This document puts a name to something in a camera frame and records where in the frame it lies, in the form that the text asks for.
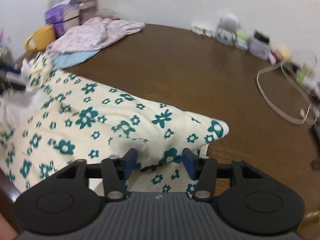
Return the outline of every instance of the small container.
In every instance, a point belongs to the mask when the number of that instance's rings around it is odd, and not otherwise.
[[[251,38],[249,39],[249,52],[256,57],[268,60],[271,48],[268,44],[258,41],[255,38]]]

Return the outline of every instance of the pink floral cloth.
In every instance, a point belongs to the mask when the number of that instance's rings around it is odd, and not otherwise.
[[[139,32],[144,27],[144,23],[95,17],[83,25],[69,28],[63,36],[47,47],[46,52],[52,56],[103,49],[126,35]]]

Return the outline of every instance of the light blue cloth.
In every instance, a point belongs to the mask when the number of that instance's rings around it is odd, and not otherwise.
[[[85,62],[87,59],[96,55],[100,50],[95,51],[77,51],[55,55],[52,57],[53,66],[56,68],[72,67],[74,65]]]

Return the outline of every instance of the blue gripper pad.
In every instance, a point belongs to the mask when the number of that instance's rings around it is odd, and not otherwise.
[[[132,151],[130,152],[129,156],[126,159],[125,169],[123,171],[124,180],[129,179],[134,166],[137,164],[137,157],[138,157],[137,150],[132,149]]]
[[[182,151],[182,163],[186,168],[186,171],[192,180],[198,179],[196,176],[196,170],[194,167],[194,161],[199,159],[198,156],[191,153],[189,150],[183,149]]]

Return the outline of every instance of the mug handle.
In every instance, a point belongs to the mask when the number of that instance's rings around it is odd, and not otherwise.
[[[24,48],[25,48],[26,50],[36,50],[36,48],[37,48],[36,46],[29,46],[29,42],[30,42],[30,40],[31,40],[32,38],[33,38],[33,34],[26,39],[26,41],[25,41],[25,43],[24,43]]]

